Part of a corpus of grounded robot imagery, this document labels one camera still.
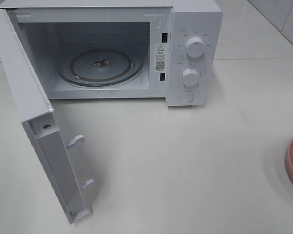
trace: microwave door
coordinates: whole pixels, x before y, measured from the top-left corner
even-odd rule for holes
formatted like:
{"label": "microwave door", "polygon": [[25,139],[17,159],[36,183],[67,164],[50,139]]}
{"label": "microwave door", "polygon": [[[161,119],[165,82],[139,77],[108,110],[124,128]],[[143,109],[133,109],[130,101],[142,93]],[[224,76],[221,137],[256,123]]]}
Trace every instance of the microwave door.
{"label": "microwave door", "polygon": [[0,56],[25,132],[70,223],[90,213],[77,182],[68,151],[53,117],[53,108],[16,32],[14,13],[0,10]]}

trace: white knob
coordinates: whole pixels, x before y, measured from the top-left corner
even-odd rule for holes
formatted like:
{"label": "white knob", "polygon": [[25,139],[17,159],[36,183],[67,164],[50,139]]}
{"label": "white knob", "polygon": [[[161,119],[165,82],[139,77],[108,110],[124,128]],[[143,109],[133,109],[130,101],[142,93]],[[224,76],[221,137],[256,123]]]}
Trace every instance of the white knob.
{"label": "white knob", "polygon": [[194,86],[200,81],[200,72],[195,69],[186,69],[182,73],[182,81],[185,86]]}
{"label": "white knob", "polygon": [[190,38],[186,42],[186,51],[187,55],[192,58],[200,57],[204,54],[205,41],[200,37]]}

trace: control knob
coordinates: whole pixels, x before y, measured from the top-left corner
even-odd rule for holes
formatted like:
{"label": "control knob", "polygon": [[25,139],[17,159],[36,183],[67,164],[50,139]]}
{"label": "control knob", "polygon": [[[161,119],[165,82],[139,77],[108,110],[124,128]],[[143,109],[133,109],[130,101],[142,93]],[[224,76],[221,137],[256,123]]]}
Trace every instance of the control knob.
{"label": "control knob", "polygon": [[182,81],[185,86],[194,86],[200,81],[200,76],[199,71],[189,68],[182,73]]}
{"label": "control knob", "polygon": [[186,42],[187,55],[192,58],[198,58],[204,54],[205,40],[200,37],[190,38]]}

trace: white microwave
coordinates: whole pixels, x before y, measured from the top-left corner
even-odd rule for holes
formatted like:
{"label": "white microwave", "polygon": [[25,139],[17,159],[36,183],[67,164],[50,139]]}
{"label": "white microwave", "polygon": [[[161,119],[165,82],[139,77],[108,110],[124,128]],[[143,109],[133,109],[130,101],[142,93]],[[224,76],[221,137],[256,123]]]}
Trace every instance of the white microwave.
{"label": "white microwave", "polygon": [[203,105],[222,12],[214,0],[6,0],[0,56],[22,125],[70,223],[90,213],[49,99]]}

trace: warning sticker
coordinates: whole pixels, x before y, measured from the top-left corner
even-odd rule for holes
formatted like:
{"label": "warning sticker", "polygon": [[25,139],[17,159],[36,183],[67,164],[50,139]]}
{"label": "warning sticker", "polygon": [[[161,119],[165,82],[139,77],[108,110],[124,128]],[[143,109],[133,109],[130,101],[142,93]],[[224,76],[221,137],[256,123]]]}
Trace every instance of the warning sticker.
{"label": "warning sticker", "polygon": [[154,44],[155,54],[155,70],[157,72],[164,72],[166,70],[166,57],[168,56],[167,44]]}

